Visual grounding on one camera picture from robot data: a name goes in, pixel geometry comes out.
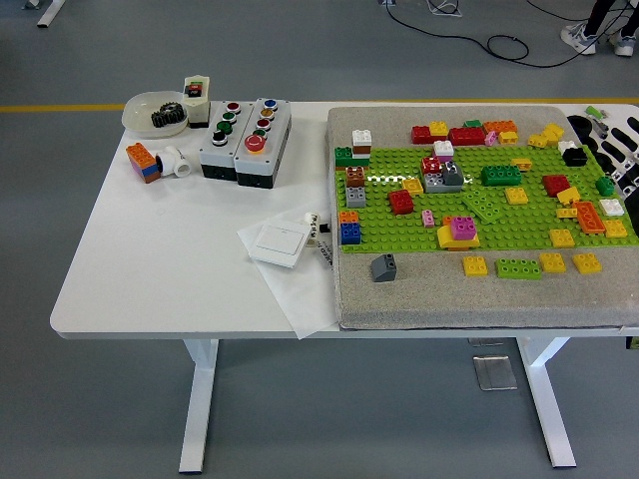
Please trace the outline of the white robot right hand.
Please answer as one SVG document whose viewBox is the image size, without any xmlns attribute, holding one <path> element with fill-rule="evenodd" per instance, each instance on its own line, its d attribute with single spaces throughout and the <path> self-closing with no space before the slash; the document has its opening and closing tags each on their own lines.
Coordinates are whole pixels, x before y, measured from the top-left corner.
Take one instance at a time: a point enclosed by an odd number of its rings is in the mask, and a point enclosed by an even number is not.
<svg viewBox="0 0 639 479">
<path fill-rule="evenodd" d="M 623 127 L 611 128 L 601 147 L 610 158 L 607 175 L 627 200 L 638 192 L 638 119 L 630 116 Z"/>
</svg>

